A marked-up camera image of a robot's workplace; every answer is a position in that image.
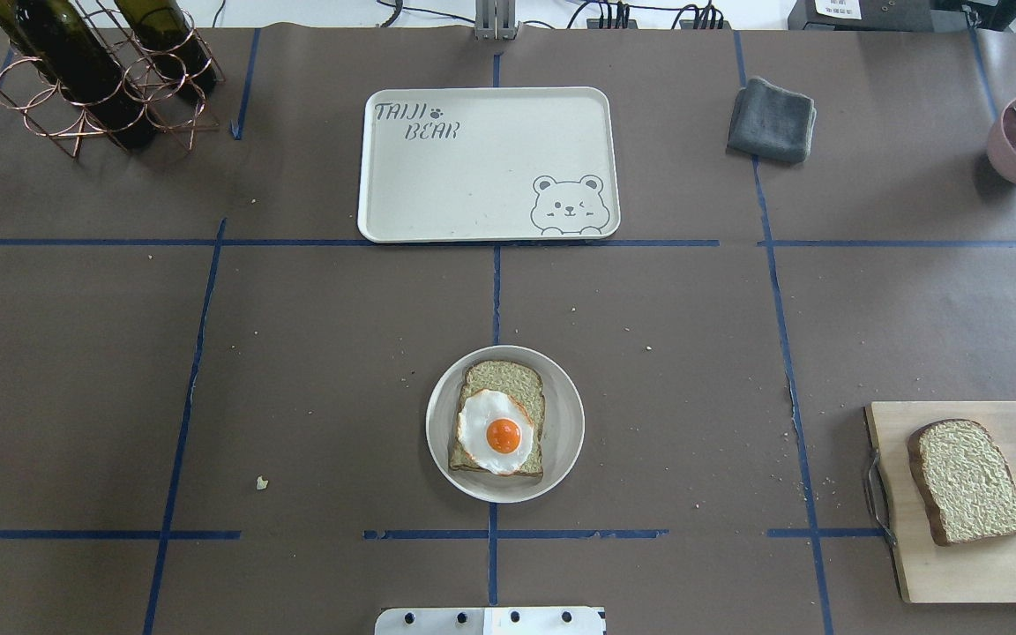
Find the bread slice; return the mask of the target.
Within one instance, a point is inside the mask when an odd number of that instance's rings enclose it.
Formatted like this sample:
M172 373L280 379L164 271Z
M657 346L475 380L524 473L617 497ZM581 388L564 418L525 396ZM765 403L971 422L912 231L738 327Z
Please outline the bread slice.
M519 364L519 362L506 361L505 359L491 359L491 361L478 362L477 365L469 367L465 371L459 402L457 402L457 412L454 417L452 446L451 450L449 450L448 459L449 470L490 474L477 467L477 465L473 465L471 461L468 461L464 457L463 451L460 449L459 442L456 439L457 415L462 409L465 399L471 397L471 395L482 389L510 394L531 415L532 421L539 430L539 446L533 450L531 457L528 458L524 467L524 473L503 477L542 477L542 437L544 423L547 422L547 398L543 394L543 383L539 374L535 370L532 370L531 367Z
M906 447L935 545L1015 537L1016 482L982 423L927 423L908 435Z

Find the white round plate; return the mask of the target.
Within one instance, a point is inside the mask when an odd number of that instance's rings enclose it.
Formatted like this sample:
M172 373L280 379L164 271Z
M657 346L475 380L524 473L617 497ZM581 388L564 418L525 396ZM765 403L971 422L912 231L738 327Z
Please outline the white round plate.
M543 394L547 398L547 422L542 437L543 475L539 478L449 470L454 417L465 373L478 362L491 359L519 362L539 374ZM426 438L435 465L452 485L480 501L512 504L531 501L548 493L570 473L584 442L585 421L579 391L567 371L539 351L500 345L463 356L439 379L427 406Z

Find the fried egg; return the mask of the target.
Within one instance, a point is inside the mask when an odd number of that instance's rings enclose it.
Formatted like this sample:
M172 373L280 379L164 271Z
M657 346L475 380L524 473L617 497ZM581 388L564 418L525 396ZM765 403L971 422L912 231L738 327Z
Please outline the fried egg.
M482 389L465 399L457 415L456 439L468 461L487 473L523 474L539 430L510 394Z

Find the beige bear serving tray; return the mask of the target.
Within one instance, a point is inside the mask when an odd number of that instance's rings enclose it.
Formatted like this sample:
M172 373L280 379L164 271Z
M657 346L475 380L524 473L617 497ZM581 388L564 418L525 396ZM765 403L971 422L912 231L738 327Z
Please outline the beige bear serving tray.
M600 89L386 89L364 105L356 225L367 240L601 240L620 224Z

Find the grey folded cloth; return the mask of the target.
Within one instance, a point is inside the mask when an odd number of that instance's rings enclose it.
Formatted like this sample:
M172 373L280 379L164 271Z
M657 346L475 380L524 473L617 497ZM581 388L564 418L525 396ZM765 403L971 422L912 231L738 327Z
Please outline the grey folded cloth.
M802 164L811 155L816 121L813 98L749 77L731 113L727 147L759 158Z

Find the dark green wine bottle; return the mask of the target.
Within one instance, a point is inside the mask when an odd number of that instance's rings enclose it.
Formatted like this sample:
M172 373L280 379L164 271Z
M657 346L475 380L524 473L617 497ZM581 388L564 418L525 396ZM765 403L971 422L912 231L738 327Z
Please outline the dark green wine bottle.
M60 92L82 105L97 131L129 150L153 141L145 105L70 1L0 1L0 28Z

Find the wooden cutting board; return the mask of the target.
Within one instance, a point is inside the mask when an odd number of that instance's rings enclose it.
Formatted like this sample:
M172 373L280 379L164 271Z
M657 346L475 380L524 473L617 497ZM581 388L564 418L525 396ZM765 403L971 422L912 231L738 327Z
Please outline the wooden cutting board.
M908 438L927 423L979 422L1004 454L1016 483L1016 401L876 401L866 407L893 538L900 595L910 604L1016 604L1016 535L938 546L908 470Z

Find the aluminium frame post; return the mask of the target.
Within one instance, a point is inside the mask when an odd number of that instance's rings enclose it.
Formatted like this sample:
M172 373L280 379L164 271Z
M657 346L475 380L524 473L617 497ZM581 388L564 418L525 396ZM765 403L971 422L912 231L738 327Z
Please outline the aluminium frame post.
M474 35L477 40L515 40L519 36L519 20L515 0L477 0Z

